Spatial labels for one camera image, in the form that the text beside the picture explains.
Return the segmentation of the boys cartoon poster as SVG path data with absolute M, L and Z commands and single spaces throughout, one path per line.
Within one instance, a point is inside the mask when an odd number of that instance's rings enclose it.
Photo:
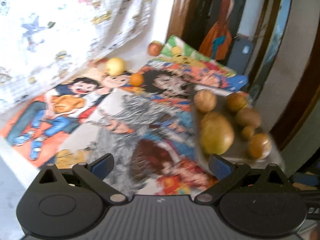
M 130 73 L 77 77 L 31 100 L 1 135 L 35 167 L 55 161 L 59 146 L 85 123 L 112 90 L 126 87 Z

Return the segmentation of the round brown fruit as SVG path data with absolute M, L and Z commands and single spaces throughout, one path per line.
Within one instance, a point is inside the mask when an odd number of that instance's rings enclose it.
M 272 150 L 272 144 L 267 134 L 258 133 L 254 135 L 248 145 L 248 153 L 252 159 L 264 159 Z

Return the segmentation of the grey washing machine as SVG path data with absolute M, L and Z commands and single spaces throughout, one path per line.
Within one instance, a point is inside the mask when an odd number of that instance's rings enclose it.
M 254 43 L 248 38 L 237 36 L 228 58 L 227 67 L 242 75 L 248 66 L 249 59 L 252 55 Z

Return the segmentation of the red apple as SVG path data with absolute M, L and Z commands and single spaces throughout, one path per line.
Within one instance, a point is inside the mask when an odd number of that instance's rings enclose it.
M 158 56 L 163 48 L 163 44 L 161 42 L 158 41 L 152 41 L 149 45 L 148 45 L 148 54 L 150 56 Z

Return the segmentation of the small orange tangerine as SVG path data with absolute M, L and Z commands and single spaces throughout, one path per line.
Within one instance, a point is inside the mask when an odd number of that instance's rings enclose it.
M 141 86 L 144 83 L 144 77 L 142 74 L 135 73 L 130 76 L 130 85 Z

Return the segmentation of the grey-haired warrior poster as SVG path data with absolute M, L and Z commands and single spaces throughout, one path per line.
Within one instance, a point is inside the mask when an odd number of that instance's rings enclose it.
M 192 116 L 124 90 L 114 90 L 59 147 L 56 165 L 70 168 L 110 153 L 106 182 L 127 196 L 196 196 L 217 179 L 196 163 Z

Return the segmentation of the Winnie the Pooh poster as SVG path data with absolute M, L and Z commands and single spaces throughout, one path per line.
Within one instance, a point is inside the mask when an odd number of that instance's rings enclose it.
M 169 37 L 159 57 L 173 63 L 214 70 L 225 77 L 236 75 L 236 71 L 204 56 L 175 35 Z

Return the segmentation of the brown wooden door frame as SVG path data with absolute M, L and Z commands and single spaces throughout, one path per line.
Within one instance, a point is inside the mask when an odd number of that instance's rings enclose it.
M 204 39 L 212 0 L 174 0 L 167 37 L 176 35 L 195 49 Z

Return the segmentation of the striped pepino melon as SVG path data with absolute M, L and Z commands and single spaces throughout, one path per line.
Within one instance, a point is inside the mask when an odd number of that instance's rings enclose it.
M 208 113 L 217 106 L 217 96 L 208 89 L 199 90 L 194 96 L 194 104 L 202 113 Z

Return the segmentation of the yellow-brown pear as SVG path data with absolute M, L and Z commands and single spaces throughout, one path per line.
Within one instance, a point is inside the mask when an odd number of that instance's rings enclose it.
M 226 106 L 229 111 L 236 113 L 248 106 L 247 100 L 239 93 L 232 93 L 226 96 Z

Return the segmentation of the large brown kiwi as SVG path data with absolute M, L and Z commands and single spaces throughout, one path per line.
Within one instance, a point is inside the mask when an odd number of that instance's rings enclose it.
M 258 128 L 261 125 L 261 117 L 256 109 L 243 108 L 236 114 L 235 122 L 241 127 L 251 125 L 254 128 Z

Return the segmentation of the yellow-green pear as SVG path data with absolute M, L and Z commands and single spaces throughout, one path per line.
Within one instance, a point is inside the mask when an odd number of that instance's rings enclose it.
M 215 111 L 207 113 L 201 121 L 200 144 L 206 155 L 222 155 L 234 142 L 234 130 L 227 118 Z

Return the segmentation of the small brown kiwi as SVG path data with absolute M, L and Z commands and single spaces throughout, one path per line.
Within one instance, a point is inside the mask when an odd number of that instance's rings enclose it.
M 249 141 L 255 135 L 255 127 L 252 125 L 248 125 L 244 127 L 241 131 L 241 137 L 245 141 Z

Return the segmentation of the yellow round citrus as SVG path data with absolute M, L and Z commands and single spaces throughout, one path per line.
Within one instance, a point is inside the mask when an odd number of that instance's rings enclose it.
M 126 71 L 126 63 L 119 57 L 113 57 L 105 63 L 106 74 L 119 76 Z

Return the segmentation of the Luffy anime poster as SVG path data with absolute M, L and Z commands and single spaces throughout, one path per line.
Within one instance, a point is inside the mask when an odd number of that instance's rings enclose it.
M 142 85 L 129 85 L 126 90 L 157 103 L 190 111 L 189 85 L 191 84 L 238 92 L 248 83 L 248 77 L 245 75 L 238 75 L 210 62 L 200 63 L 201 67 L 161 59 L 150 60 L 137 72 L 143 77 Z

